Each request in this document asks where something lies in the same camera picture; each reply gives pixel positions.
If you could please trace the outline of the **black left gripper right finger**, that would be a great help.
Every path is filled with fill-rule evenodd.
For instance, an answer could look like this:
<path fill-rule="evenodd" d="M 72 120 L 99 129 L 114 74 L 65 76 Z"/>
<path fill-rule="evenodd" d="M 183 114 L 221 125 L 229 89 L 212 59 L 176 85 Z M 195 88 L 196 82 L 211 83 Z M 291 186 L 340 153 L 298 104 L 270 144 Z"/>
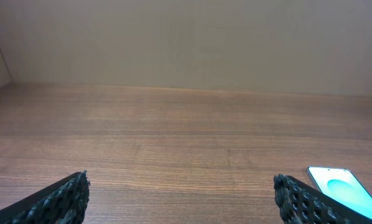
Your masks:
<path fill-rule="evenodd" d="M 372 219 L 293 176 L 274 176 L 274 190 L 275 203 L 280 209 L 280 217 L 284 223 L 372 223 Z"/>

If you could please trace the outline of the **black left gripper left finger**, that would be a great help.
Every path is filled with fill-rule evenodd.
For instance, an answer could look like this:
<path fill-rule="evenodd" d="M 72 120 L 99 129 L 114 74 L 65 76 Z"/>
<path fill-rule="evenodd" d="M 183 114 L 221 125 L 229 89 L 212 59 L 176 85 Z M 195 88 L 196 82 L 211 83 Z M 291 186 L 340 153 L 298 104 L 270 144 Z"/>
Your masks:
<path fill-rule="evenodd" d="M 0 224 L 81 224 L 90 196 L 86 171 L 62 180 L 0 210 Z"/>

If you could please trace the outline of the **smartphone with cyan screen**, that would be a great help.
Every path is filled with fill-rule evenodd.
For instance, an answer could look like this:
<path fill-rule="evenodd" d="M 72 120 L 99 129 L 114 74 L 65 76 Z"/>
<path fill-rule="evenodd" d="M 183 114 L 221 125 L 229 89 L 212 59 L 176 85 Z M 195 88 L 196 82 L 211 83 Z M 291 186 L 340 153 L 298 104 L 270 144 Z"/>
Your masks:
<path fill-rule="evenodd" d="M 310 166 L 307 173 L 321 193 L 372 219 L 372 196 L 350 170 Z"/>

